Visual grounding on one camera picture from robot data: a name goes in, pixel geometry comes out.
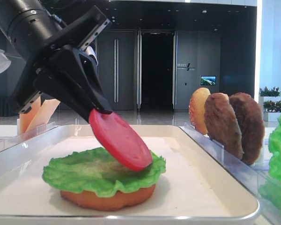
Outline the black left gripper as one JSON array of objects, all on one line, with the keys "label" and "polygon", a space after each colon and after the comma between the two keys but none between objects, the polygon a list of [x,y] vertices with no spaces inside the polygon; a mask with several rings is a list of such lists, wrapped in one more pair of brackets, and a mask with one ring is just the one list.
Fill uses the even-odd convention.
[{"label": "black left gripper", "polygon": [[86,121],[93,109],[111,114],[112,107],[99,81],[94,51],[87,46],[110,25],[110,20],[93,6],[86,14],[45,38],[37,27],[43,18],[24,21],[24,33],[16,38],[21,50],[28,50],[26,65],[10,99],[16,113],[27,113],[42,94],[66,104]]}]

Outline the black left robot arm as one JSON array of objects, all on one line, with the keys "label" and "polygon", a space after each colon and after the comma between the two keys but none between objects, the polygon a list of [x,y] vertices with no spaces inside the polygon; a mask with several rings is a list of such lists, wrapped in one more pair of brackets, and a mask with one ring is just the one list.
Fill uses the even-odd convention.
[{"label": "black left robot arm", "polygon": [[0,29],[25,60],[10,98],[16,113],[27,113],[47,94],[88,120],[92,110],[112,113],[97,74],[96,61],[86,54],[90,43],[110,25],[96,6],[65,23],[60,11],[73,15],[77,1],[0,0]]}]

